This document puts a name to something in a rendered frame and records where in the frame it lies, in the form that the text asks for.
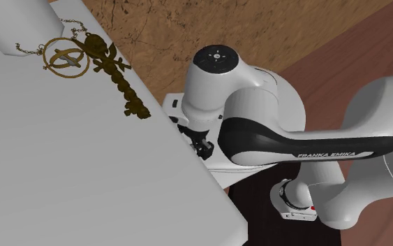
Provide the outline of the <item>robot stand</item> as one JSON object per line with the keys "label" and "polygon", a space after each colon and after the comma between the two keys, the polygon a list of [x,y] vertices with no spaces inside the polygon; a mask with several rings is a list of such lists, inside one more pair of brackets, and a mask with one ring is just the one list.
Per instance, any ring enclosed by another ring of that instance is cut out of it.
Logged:
{"label": "robot stand", "polygon": [[282,219],[270,201],[270,189],[294,179],[299,163],[278,164],[251,175],[229,190],[229,198],[248,222],[243,246],[341,246],[340,231],[321,223]]}

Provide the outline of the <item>dark bronze ornate key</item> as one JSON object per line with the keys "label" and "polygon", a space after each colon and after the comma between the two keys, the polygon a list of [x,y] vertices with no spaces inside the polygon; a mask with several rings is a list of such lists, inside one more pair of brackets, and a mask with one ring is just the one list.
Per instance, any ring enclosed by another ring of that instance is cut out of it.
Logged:
{"label": "dark bronze ornate key", "polygon": [[114,43],[108,45],[102,37],[92,33],[86,33],[83,42],[76,38],[71,38],[71,40],[87,54],[88,58],[92,59],[93,71],[95,73],[102,71],[110,76],[118,91],[123,94],[126,100],[125,116],[136,115],[141,120],[151,117],[149,109],[131,87],[129,81],[125,79],[125,70],[131,70],[132,67],[125,64],[122,57],[117,58],[117,47]]}

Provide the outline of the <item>white table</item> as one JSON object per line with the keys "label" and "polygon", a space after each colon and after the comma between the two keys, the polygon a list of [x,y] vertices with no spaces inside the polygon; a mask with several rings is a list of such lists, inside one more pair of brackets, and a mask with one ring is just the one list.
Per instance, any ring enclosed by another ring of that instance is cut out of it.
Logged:
{"label": "white table", "polygon": [[[82,0],[60,19],[106,37]],[[0,246],[242,246],[246,220],[133,70],[151,117],[110,76],[61,78],[0,52]]]}

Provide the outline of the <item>white cylinder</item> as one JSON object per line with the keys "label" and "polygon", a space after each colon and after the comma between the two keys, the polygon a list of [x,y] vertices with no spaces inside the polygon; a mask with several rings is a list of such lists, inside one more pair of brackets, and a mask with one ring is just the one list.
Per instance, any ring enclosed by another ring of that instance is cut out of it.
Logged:
{"label": "white cylinder", "polygon": [[0,52],[24,56],[61,37],[64,25],[48,0],[0,0]]}

